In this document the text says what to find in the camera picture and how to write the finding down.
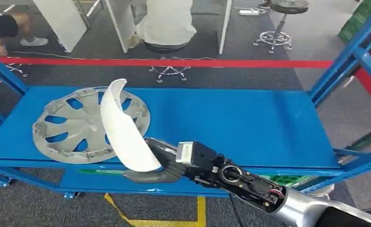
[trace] yellow tape line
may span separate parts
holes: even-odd
[[[135,227],[206,227],[206,199],[198,196],[198,219],[197,221],[161,221],[161,220],[133,220],[128,219],[113,201],[109,193],[104,198],[118,211],[120,217]]]

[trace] lower shelf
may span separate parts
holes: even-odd
[[[87,174],[73,169],[66,170],[60,181],[60,189],[67,192],[227,196],[227,193],[222,190],[205,188],[185,177],[175,183],[134,183],[119,175]]]

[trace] blue shelf post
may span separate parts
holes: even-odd
[[[323,76],[312,87],[309,94],[315,106],[319,106],[337,87],[339,82],[347,76],[354,67],[361,65],[371,75],[371,15],[355,34],[345,49],[336,58],[333,64],[326,70]],[[297,187],[302,192],[311,192],[326,185],[340,182],[347,178],[371,171],[371,153],[359,154],[354,151],[337,150],[335,152],[357,156],[358,158],[342,166],[344,173],[335,177],[317,177]]]

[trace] blue metal shelf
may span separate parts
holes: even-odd
[[[371,153],[331,148],[315,110],[349,70],[362,65],[371,74],[371,56],[367,53],[370,47],[371,16],[309,93],[251,89],[127,90],[150,108],[152,120],[147,136],[172,144],[199,140],[260,175],[322,176],[299,187],[309,192],[371,170]],[[35,148],[32,124],[47,103],[77,87],[27,87],[1,63],[0,79],[23,96],[6,119],[0,115],[0,175],[69,197],[81,191],[222,195],[185,179],[173,184],[137,184],[120,176],[95,176],[77,171],[79,168],[123,169],[117,158],[89,165],[50,160]],[[336,153],[357,155],[357,159],[340,165]],[[15,167],[67,170],[60,184],[54,184]]]

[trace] stool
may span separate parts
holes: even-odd
[[[292,50],[291,37],[281,30],[285,24],[288,14],[301,14],[308,11],[309,4],[305,0],[272,0],[270,8],[276,12],[283,13],[283,18],[275,31],[267,31],[260,34],[259,39],[253,43],[258,46],[260,42],[271,45],[269,53],[274,53],[276,46],[287,45],[288,50]]]
[[[145,47],[152,52],[156,52],[156,53],[159,53],[159,54],[163,55],[163,54],[166,54],[166,53],[173,53],[173,52],[176,52],[176,51],[180,51],[180,50],[184,49],[184,47],[187,44],[188,43],[181,44],[181,45],[157,45],[157,44],[145,43]],[[181,60],[181,58],[178,58],[178,57],[171,57],[170,59]],[[187,78],[185,77],[183,72],[187,69],[190,69],[190,68],[191,67],[184,67],[181,70],[177,70],[172,66],[152,66],[152,68],[149,69],[149,71],[158,73],[159,76],[157,77],[157,82],[162,83],[163,82],[163,80],[162,80],[163,75],[164,76],[181,75],[181,80],[186,81]]]

